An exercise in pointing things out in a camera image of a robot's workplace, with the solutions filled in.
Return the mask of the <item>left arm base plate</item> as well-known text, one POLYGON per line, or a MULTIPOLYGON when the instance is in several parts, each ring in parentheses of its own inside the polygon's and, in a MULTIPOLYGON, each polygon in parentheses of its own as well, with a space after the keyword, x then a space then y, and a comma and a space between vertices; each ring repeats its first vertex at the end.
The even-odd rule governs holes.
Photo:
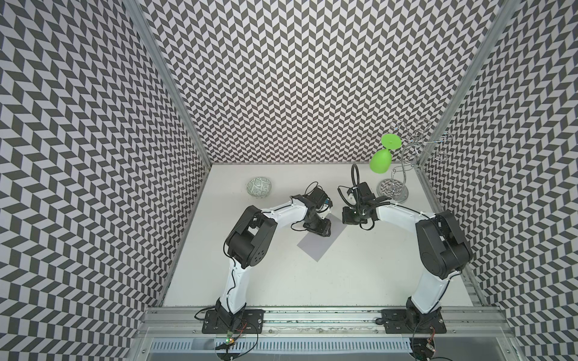
POLYGON ((244 309, 237 314, 222 310, 209 310, 203 321, 203 334, 261 334, 263 330, 263 309, 244 309))

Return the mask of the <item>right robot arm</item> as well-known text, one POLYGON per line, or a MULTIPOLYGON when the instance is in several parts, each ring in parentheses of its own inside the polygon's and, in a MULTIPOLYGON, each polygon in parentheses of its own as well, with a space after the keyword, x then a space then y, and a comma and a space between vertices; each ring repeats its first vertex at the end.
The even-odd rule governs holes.
POLYGON ((414 210, 386 196, 375 196, 365 182, 348 187, 345 193, 342 189, 338 187, 338 194, 346 203, 342 212, 344 224, 362 227, 382 221, 415 235, 424 272, 406 310, 416 316, 437 311, 451 279, 460 275, 473 258, 471 245, 454 213, 414 210))

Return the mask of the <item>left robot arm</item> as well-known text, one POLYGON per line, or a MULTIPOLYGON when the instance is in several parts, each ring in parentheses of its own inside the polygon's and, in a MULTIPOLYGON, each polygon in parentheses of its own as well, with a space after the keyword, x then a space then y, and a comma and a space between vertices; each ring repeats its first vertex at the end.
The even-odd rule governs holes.
POLYGON ((224 241, 224 255, 229 271, 224 291, 215 310, 224 320, 241 317, 247 304, 251 270, 267 255, 277 230, 301 224, 308 233, 321 237, 331 235, 328 219, 333 202, 320 187, 290 196, 286 203, 260 209, 253 205, 244 210, 224 241))

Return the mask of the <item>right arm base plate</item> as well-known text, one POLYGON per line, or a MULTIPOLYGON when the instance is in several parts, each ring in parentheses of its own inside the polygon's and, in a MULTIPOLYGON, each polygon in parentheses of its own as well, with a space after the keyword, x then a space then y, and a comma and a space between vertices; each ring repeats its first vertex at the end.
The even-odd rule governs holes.
POLYGON ((381 320, 388 334, 447 333, 440 308, 428 314, 413 308, 386 308, 381 310, 381 320))

